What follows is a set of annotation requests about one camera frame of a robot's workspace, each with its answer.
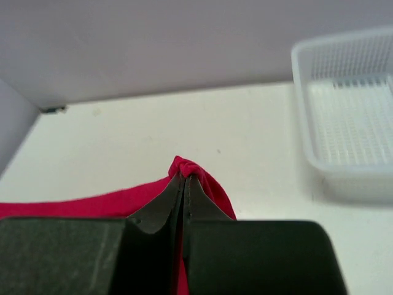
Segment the red t shirt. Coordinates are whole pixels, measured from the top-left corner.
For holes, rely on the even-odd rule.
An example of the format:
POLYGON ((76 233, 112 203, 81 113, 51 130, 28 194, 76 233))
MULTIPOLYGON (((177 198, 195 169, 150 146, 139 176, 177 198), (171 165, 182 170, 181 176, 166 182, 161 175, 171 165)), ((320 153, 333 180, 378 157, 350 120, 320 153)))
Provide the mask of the red t shirt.
MULTIPOLYGON (((64 202, 2 203, 1 221, 6 218, 22 217, 88 219, 125 218, 140 210, 163 192, 171 179, 176 175, 184 177, 185 182, 188 177, 197 177, 205 194, 231 219, 236 218, 231 202, 221 185, 199 165, 187 159, 175 157, 169 168, 167 177, 158 181, 104 195, 64 202)), ((189 291, 185 266, 182 259, 184 191, 185 184, 181 212, 177 224, 177 231, 179 234, 179 249, 177 255, 179 262, 176 294, 187 294, 189 291)))

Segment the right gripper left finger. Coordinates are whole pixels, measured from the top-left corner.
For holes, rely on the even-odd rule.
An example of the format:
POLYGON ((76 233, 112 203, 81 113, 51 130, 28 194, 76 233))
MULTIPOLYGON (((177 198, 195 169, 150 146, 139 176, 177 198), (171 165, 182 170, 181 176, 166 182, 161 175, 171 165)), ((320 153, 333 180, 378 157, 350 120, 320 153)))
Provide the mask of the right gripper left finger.
POLYGON ((1 221, 2 294, 176 294, 185 179, 125 218, 1 221))

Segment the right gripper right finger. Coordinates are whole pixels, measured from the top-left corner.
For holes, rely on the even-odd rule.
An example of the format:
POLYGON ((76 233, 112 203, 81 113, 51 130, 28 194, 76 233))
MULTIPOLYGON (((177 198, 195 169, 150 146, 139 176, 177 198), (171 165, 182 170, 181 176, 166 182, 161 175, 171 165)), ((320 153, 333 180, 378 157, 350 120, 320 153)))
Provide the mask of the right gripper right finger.
POLYGON ((191 294, 346 294, 326 231, 313 221, 235 221, 195 176, 184 191, 191 294))

